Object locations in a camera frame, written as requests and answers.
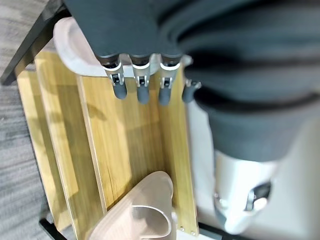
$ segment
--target beige shoe insole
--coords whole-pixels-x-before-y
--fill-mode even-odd
[[[107,212],[88,239],[175,239],[172,196],[173,184],[168,174],[157,171],[148,175]]]

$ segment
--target robotic hand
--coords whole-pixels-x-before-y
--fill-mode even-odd
[[[294,0],[65,4],[120,99],[127,94],[120,53],[130,55],[141,103],[149,99],[149,57],[161,54],[162,105],[170,101],[181,58],[192,57],[182,99],[194,96],[208,113],[215,212],[227,232],[245,230],[268,203],[273,177],[301,124],[320,113],[316,7]]]

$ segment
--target black metal frame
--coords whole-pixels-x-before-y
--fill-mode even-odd
[[[17,76],[33,62],[34,57],[52,39],[56,22],[70,16],[62,1],[50,0],[4,70],[0,77],[1,85],[10,85],[17,79]]]
[[[54,223],[49,223],[45,218],[39,221],[40,226],[53,240],[67,240],[56,228]],[[217,240],[252,240],[239,235],[231,235],[225,231],[215,228],[213,226],[208,226],[203,223],[199,223],[200,234],[207,236],[212,239]]]
[[[54,223],[48,222],[47,219],[42,218],[39,221],[40,226],[53,240],[67,240],[56,228]]]

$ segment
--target gray floor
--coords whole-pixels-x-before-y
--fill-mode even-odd
[[[48,0],[0,0],[0,75]],[[0,87],[0,239],[50,239],[49,212],[18,87]],[[63,233],[74,239],[72,229]]]

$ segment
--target wooden board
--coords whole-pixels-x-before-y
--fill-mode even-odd
[[[55,53],[35,58],[50,137],[64,196],[78,240],[103,216],[77,80]]]
[[[23,71],[17,82],[46,199],[54,225],[61,231],[71,224],[71,219],[50,139],[37,73]]]
[[[186,106],[182,101],[183,72],[180,70],[168,106],[158,106],[164,149],[164,164],[173,182],[173,206],[178,225],[198,235],[197,210],[193,194]]]
[[[128,95],[115,97],[110,80],[78,76],[78,87],[95,162],[98,184],[107,208],[118,202],[149,173],[164,170],[174,184],[173,203],[178,226],[198,234],[192,189],[182,75],[167,107],[158,104],[159,76],[150,80],[150,100],[137,100],[134,79],[126,79]]]

